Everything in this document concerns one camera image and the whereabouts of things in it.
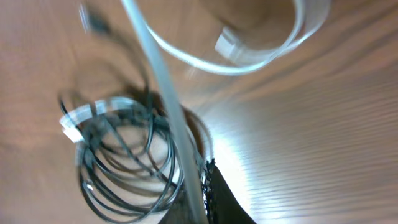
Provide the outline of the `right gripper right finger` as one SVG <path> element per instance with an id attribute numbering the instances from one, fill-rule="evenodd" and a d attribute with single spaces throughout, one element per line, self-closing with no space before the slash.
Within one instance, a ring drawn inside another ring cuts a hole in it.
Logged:
<path id="1" fill-rule="evenodd" d="M 214 159 L 205 164 L 203 196 L 208 223 L 256 224 L 236 200 Z"/>

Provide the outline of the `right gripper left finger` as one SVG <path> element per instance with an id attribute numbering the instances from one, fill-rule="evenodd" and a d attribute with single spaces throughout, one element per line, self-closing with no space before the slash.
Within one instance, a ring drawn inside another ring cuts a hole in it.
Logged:
<path id="1" fill-rule="evenodd" d="M 167 213 L 159 221 L 159 224 L 194 224 L 192 211 L 190 210 L 187 193 L 180 189 L 177 198 Z"/>

